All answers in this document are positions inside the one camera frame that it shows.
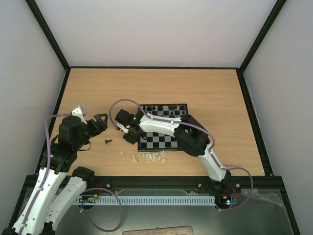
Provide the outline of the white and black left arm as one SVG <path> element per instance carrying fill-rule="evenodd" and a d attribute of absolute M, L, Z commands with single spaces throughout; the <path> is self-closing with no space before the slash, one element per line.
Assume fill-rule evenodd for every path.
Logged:
<path fill-rule="evenodd" d="M 93 186 L 94 171 L 78 167 L 59 195 L 56 194 L 77 153 L 90 139 L 107 129 L 107 114 L 84 120 L 72 112 L 64 116 L 59 133 L 44 152 L 37 182 L 18 220 L 3 230 L 4 235 L 53 235 L 74 200 Z"/>

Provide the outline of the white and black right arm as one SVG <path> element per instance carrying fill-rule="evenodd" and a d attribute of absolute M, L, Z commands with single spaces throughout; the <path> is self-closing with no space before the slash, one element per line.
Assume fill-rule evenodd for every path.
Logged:
<path fill-rule="evenodd" d="M 131 144 L 149 132 L 175 138 L 186 154 L 199 158 L 209 174 L 210 187 L 220 192 L 230 187 L 231 173 L 214 153 L 213 137 L 191 115 L 170 118 L 141 111 L 134 115 L 121 109 L 115 121 L 116 127 L 124 132 L 123 138 Z"/>

